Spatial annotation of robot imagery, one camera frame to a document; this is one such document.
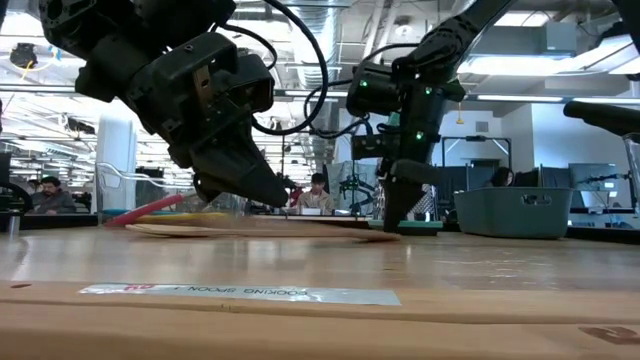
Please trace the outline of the white square column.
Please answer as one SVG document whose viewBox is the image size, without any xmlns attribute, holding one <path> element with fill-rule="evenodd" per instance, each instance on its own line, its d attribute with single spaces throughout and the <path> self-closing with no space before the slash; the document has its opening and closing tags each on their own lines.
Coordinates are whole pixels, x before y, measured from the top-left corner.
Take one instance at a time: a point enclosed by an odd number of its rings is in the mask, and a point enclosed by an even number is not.
<svg viewBox="0 0 640 360">
<path fill-rule="evenodd" d="M 120 171 L 136 169 L 137 132 L 131 118 L 103 113 L 99 118 L 97 163 L 109 163 Z"/>
</svg>

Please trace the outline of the grey background monitor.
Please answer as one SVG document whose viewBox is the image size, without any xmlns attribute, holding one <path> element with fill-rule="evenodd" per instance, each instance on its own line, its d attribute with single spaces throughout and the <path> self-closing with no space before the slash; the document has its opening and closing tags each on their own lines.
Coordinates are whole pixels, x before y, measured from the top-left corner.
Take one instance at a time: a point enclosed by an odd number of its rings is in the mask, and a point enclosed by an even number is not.
<svg viewBox="0 0 640 360">
<path fill-rule="evenodd" d="M 577 191 L 614 191 L 617 189 L 617 168 L 608 163 L 570 163 L 571 186 Z"/>
</svg>

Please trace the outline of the steel box grater teal trim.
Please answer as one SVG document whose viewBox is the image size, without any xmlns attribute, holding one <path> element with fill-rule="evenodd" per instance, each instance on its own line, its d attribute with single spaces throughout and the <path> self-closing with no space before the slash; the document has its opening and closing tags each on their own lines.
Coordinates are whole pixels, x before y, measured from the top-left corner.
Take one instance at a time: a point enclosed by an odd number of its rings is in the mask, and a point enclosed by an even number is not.
<svg viewBox="0 0 640 360">
<path fill-rule="evenodd" d="M 435 189 L 432 185 L 422 186 L 423 197 L 407 213 L 402 220 L 396 233 L 407 236 L 435 236 L 442 228 L 443 223 L 436 219 Z M 384 210 L 386 198 L 381 184 L 376 188 L 374 194 L 374 205 L 371 217 L 367 220 L 369 227 L 373 230 L 383 230 Z"/>
</svg>

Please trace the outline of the red silicone spoon steel shaft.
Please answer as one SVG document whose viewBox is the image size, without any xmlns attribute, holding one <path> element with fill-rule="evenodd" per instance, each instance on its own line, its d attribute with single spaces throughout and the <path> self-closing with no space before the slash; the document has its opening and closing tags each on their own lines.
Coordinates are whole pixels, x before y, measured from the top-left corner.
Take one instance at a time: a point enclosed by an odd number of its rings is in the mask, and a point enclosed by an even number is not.
<svg viewBox="0 0 640 360">
<path fill-rule="evenodd" d="M 124 214 L 118 215 L 113 219 L 111 219 L 109 222 L 107 222 L 106 226 L 120 227 L 120 226 L 133 224 L 137 219 L 143 216 L 150 215 L 154 211 L 160 211 L 163 208 L 175 205 L 183 200 L 184 200 L 184 196 L 181 194 L 176 194 L 176 195 L 162 198 L 160 200 L 151 202 L 144 206 L 125 212 Z"/>
</svg>

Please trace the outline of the black stand frame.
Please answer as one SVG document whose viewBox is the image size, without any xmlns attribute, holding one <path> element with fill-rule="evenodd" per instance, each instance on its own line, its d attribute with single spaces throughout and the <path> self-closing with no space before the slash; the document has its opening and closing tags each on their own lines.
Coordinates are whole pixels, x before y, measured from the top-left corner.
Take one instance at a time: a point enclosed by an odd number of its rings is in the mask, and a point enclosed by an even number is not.
<svg viewBox="0 0 640 360">
<path fill-rule="evenodd" d="M 440 142 L 442 166 L 470 165 L 474 160 L 496 160 L 512 167 L 512 140 L 483 135 L 445 136 Z"/>
</svg>

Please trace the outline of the slotted wooden spoon white label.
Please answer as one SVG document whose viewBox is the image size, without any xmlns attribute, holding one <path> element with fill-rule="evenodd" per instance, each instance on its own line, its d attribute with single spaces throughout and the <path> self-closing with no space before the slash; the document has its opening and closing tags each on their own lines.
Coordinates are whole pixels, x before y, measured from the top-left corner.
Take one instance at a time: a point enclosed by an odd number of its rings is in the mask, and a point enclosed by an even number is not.
<svg viewBox="0 0 640 360">
<path fill-rule="evenodd" d="M 182 295 L 83 294 L 77 282 L 0 281 L 0 304 L 186 310 L 204 313 L 452 324 L 640 325 L 640 293 L 399 289 L 398 305 L 356 305 Z"/>
</svg>

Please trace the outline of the large clear plastic bin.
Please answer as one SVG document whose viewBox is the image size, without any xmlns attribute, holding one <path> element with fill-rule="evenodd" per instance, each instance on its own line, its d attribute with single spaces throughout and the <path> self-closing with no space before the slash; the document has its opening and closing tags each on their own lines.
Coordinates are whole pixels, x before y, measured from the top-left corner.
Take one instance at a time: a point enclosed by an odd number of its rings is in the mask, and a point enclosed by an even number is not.
<svg viewBox="0 0 640 360">
<path fill-rule="evenodd" d="M 630 133 L 623 137 L 629 162 L 633 207 L 640 216 L 640 133 Z"/>
</svg>

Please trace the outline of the teal plastic bin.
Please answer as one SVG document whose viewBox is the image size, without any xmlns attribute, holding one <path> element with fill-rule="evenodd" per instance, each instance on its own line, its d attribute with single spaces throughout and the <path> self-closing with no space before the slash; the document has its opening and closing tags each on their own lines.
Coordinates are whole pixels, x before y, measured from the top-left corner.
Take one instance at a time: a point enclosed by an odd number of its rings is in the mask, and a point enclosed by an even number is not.
<svg viewBox="0 0 640 360">
<path fill-rule="evenodd" d="M 460 230 L 499 238 L 559 239 L 569 221 L 573 190 L 485 187 L 454 194 Z"/>
</svg>

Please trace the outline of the long LED light bar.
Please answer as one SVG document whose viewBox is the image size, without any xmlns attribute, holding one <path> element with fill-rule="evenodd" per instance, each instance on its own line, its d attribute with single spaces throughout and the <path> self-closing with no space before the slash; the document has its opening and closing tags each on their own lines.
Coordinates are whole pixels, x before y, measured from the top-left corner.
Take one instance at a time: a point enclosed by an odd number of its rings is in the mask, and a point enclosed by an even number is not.
<svg viewBox="0 0 640 360">
<path fill-rule="evenodd" d="M 77 95 L 73 86 L 67 85 L 24 85 L 0 84 L 0 92 L 8 93 L 42 93 Z M 578 101 L 593 104 L 640 106 L 640 98 L 623 97 L 574 97 L 544 95 L 502 95 L 502 94 L 467 94 L 468 101 L 478 102 L 524 102 L 524 103 L 568 103 Z"/>
</svg>

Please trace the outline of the person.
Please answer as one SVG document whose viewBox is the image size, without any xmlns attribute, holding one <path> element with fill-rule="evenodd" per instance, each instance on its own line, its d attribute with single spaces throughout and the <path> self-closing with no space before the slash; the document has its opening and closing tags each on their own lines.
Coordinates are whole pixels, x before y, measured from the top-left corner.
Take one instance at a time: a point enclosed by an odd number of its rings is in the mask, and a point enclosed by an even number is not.
<svg viewBox="0 0 640 360">
<path fill-rule="evenodd" d="M 71 214 L 76 205 L 70 193 L 61 187 L 58 178 L 47 176 L 41 179 L 41 191 L 32 195 L 32 213 L 44 215 Z"/>
<path fill-rule="evenodd" d="M 508 167 L 499 167 L 493 176 L 490 183 L 493 187 L 509 187 L 514 182 L 514 173 Z"/>
<path fill-rule="evenodd" d="M 326 178 L 321 173 L 314 173 L 311 177 L 311 189 L 302 193 L 297 200 L 297 208 L 300 214 L 304 209 L 319 209 L 322 215 L 332 215 L 335 207 L 333 198 L 324 189 Z"/>
</svg>

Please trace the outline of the silver spiral air duct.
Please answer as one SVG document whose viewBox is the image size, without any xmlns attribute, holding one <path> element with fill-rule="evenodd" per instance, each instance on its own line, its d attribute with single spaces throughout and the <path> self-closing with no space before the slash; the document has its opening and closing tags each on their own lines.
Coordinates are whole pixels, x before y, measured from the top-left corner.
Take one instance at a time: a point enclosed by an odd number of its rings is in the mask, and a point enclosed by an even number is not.
<svg viewBox="0 0 640 360">
<path fill-rule="evenodd" d="M 338 40 L 340 35 L 339 11 L 329 7 L 292 7 L 291 11 L 305 23 L 314 35 L 327 65 L 335 65 L 338 58 Z M 297 69 L 301 88 L 313 90 L 322 85 L 321 70 L 317 67 L 317 56 L 308 39 L 299 28 L 292 24 L 292 46 L 294 61 L 307 63 Z M 338 124 L 339 110 L 336 102 L 327 99 L 312 125 L 316 129 L 329 130 Z M 334 140 L 324 140 L 316 136 L 309 138 L 310 155 L 314 168 L 330 164 L 334 158 Z"/>
</svg>

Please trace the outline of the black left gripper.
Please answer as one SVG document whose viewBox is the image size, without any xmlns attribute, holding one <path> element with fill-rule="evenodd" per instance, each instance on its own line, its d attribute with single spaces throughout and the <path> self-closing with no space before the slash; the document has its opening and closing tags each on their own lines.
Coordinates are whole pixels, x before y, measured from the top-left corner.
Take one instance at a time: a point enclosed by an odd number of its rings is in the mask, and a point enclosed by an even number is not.
<svg viewBox="0 0 640 360">
<path fill-rule="evenodd" d="M 161 55 L 131 79 L 126 103 L 171 159 L 193 168 L 197 196 L 230 193 L 272 207 L 288 195 L 251 137 L 250 55 L 216 33 Z"/>
</svg>

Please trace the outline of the small clear plastic bin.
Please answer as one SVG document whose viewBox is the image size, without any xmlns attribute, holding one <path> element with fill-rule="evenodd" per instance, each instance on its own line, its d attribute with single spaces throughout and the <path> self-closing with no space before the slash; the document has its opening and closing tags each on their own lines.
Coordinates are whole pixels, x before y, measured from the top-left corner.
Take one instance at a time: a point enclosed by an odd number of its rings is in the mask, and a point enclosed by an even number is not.
<svg viewBox="0 0 640 360">
<path fill-rule="evenodd" d="M 124 172 L 109 163 L 97 163 L 95 168 L 94 205 L 101 224 L 114 218 L 103 215 L 105 209 L 133 210 L 168 196 L 189 195 L 193 190 L 188 181 Z"/>
</svg>

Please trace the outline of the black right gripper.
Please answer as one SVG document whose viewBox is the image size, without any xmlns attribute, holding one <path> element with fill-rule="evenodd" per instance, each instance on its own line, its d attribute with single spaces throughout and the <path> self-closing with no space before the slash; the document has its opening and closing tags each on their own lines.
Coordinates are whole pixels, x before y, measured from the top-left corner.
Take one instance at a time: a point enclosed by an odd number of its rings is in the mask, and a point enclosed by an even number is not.
<svg viewBox="0 0 640 360">
<path fill-rule="evenodd" d="M 433 121 L 408 112 L 392 114 L 379 125 L 385 148 L 379 174 L 385 194 L 383 230 L 395 233 L 401 221 L 425 197 L 423 184 L 406 180 L 438 180 L 438 169 L 430 164 L 440 136 Z"/>
</svg>

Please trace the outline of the light wooden fork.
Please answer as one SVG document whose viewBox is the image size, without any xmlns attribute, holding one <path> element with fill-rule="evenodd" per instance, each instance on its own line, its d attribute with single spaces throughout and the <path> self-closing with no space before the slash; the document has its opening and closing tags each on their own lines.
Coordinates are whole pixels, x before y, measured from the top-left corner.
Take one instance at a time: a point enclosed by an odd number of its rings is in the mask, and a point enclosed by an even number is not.
<svg viewBox="0 0 640 360">
<path fill-rule="evenodd" d="M 199 220 L 198 225 L 243 236 L 291 238 L 353 238 L 366 242 L 399 241 L 395 233 L 372 230 L 345 221 L 294 220 L 214 216 Z"/>
</svg>

